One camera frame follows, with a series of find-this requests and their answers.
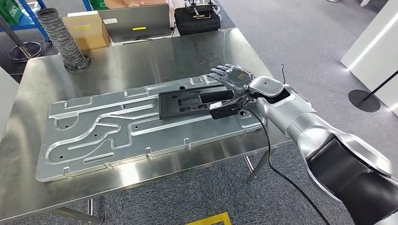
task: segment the green bin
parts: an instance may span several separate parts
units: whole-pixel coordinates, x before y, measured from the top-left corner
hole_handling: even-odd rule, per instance
[[[93,10],[107,10],[104,0],[89,0]]]
[[[0,15],[9,26],[15,26],[23,13],[15,0],[0,0]]]

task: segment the yellow floor tape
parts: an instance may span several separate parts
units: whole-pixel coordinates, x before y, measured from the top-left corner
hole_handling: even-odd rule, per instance
[[[228,213],[227,212],[223,212],[221,214],[212,216],[212,217],[208,217],[205,219],[201,219],[186,225],[213,225],[219,222],[223,222],[224,225],[231,225],[231,221],[230,218],[228,217]]]

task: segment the robot finger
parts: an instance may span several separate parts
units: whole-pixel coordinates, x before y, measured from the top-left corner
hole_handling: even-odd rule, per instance
[[[221,76],[218,75],[218,74],[215,74],[215,73],[210,73],[210,74],[207,74],[206,76],[208,76],[208,77],[210,77],[210,78],[213,78],[213,79],[215,79],[216,81],[220,81],[220,79],[221,79]]]
[[[228,67],[228,69],[231,69],[231,67],[234,67],[234,65],[231,65],[231,64],[225,64],[224,66]]]
[[[226,72],[226,71],[229,70],[230,68],[229,68],[229,67],[226,67],[226,66],[217,66],[217,69],[220,69],[220,70]]]
[[[216,74],[218,74],[218,75],[220,75],[220,76],[224,76],[224,75],[225,75],[225,71],[222,70],[222,69],[213,68],[213,69],[211,69],[210,71],[213,72],[213,73],[216,73]]]

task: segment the laptop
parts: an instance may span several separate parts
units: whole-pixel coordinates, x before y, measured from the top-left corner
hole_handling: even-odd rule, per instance
[[[117,8],[98,14],[114,43],[171,34],[168,4]]]

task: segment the light strip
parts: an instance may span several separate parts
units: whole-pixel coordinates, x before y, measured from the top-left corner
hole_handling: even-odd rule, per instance
[[[394,109],[398,108],[398,102],[392,105],[390,108],[388,108],[388,111],[393,111]]]
[[[373,41],[365,48],[365,50],[358,56],[358,58],[348,67],[352,70],[354,66],[366,55],[367,52],[383,37],[383,35],[391,28],[391,26],[398,20],[398,13],[388,22],[383,30],[373,39]]]

